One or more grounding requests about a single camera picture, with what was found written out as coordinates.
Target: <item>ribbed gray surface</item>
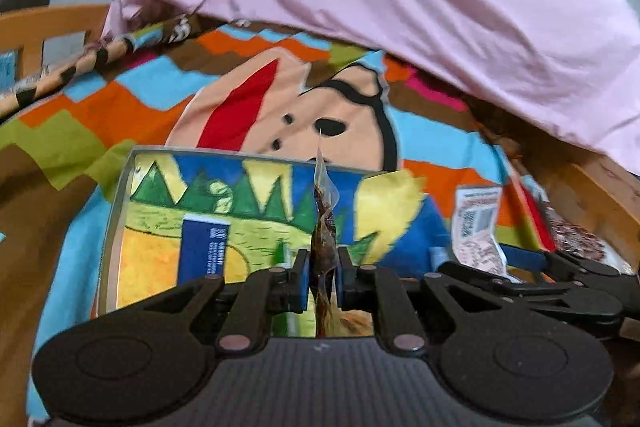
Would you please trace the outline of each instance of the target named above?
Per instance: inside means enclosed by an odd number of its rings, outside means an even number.
[[[55,421],[54,427],[71,427]],[[372,339],[271,339],[258,355],[226,360],[185,408],[148,427],[492,427],[456,402],[420,360]],[[564,427],[598,427],[591,418]]]

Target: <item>metal screw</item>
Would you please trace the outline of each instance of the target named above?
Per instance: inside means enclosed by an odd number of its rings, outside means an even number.
[[[225,335],[218,345],[226,351],[244,351],[251,346],[251,340],[244,335]]]
[[[394,346],[403,351],[418,351],[424,347],[424,338],[405,333],[394,338]]]

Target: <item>yellow ray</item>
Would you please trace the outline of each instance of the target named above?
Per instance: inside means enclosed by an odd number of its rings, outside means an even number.
[[[279,177],[282,177],[282,203],[284,204],[287,219],[291,220],[293,218],[291,204],[291,165],[260,160],[244,160],[242,165],[249,175],[249,180],[254,188],[255,198],[258,200],[260,210],[264,210],[269,200],[273,184]]]
[[[424,198],[423,181],[407,170],[380,174],[360,182],[355,195],[354,239],[373,232],[364,264],[376,263],[415,219]]]
[[[166,186],[175,203],[182,197],[185,190],[187,190],[187,185],[182,179],[180,169],[178,169],[178,164],[175,162],[174,156],[168,153],[142,153],[136,156],[136,168],[134,170],[131,184],[131,194],[136,191],[138,185],[140,185],[140,182],[145,177],[146,173],[149,172],[149,169],[154,162],[156,162],[156,165],[158,165],[158,168],[162,172]]]

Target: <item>qr code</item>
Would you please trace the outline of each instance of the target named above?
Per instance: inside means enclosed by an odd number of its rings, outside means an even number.
[[[491,225],[491,219],[494,217],[494,210],[492,208],[484,208],[480,211],[478,216],[478,225],[476,226],[476,232],[489,229]]]
[[[476,213],[472,210],[466,210],[462,213],[462,237],[469,237],[474,233],[474,222]]]

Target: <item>cartoon nostril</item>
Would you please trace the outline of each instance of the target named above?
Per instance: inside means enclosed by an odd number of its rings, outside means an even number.
[[[347,130],[347,124],[333,118],[318,118],[314,122],[316,131],[322,136],[338,136]]]

